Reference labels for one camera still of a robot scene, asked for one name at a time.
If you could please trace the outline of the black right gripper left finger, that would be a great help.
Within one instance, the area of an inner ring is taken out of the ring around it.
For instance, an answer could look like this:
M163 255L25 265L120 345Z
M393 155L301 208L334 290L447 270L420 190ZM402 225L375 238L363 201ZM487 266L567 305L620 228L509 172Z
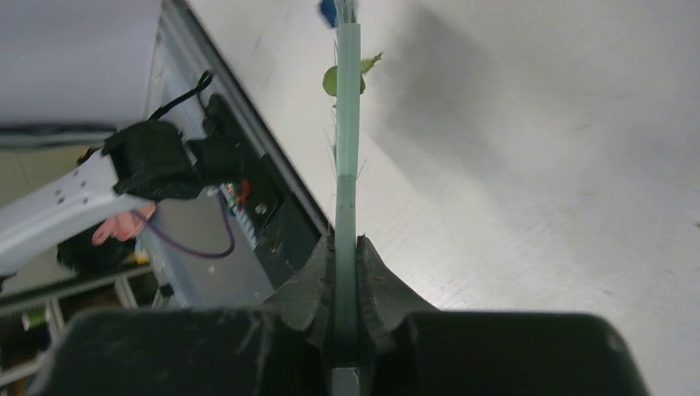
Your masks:
M263 304L74 317L31 395L328 395L333 240Z

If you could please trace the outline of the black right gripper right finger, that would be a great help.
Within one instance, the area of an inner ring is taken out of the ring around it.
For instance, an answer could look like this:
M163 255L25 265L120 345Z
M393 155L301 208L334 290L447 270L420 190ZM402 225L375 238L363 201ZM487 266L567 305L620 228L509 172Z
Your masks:
M590 313L442 311L357 240L363 395L646 395L620 333Z

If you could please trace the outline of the mint green hand brush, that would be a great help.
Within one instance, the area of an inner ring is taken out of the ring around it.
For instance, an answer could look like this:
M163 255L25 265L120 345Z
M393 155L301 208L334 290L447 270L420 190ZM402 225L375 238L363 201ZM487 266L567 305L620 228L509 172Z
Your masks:
M339 368L356 367L359 303L356 266L356 180L358 170L361 27L357 2L337 1L336 210L333 354Z

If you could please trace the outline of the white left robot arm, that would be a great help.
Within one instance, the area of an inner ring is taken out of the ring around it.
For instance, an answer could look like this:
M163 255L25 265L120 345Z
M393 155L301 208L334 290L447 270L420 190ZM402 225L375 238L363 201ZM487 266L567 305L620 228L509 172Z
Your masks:
M190 200L204 187L178 128L147 120L110 136L76 169L1 210L1 273L150 201Z

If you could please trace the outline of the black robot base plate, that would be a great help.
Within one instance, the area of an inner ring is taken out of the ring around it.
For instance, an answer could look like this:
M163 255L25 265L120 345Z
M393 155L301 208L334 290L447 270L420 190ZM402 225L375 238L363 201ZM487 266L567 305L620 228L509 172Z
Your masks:
M203 127L208 135L230 139L239 149L234 156L239 175L232 182L249 182L245 210L258 239L253 251L277 289L305 266L323 233L288 188L272 157L254 148L220 94L210 97Z

